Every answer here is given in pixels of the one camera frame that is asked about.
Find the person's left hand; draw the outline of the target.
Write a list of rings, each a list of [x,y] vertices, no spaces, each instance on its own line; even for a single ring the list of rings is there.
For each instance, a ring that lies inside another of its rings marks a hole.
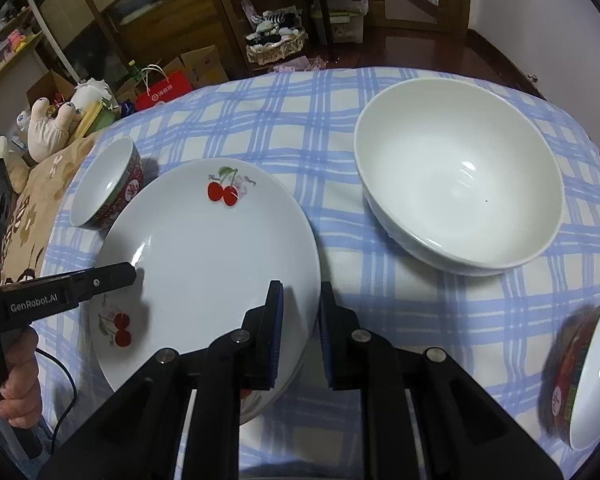
[[[8,377],[0,388],[0,416],[14,428],[30,429],[41,418],[41,387],[35,357],[37,345],[38,334],[27,327],[5,353]]]

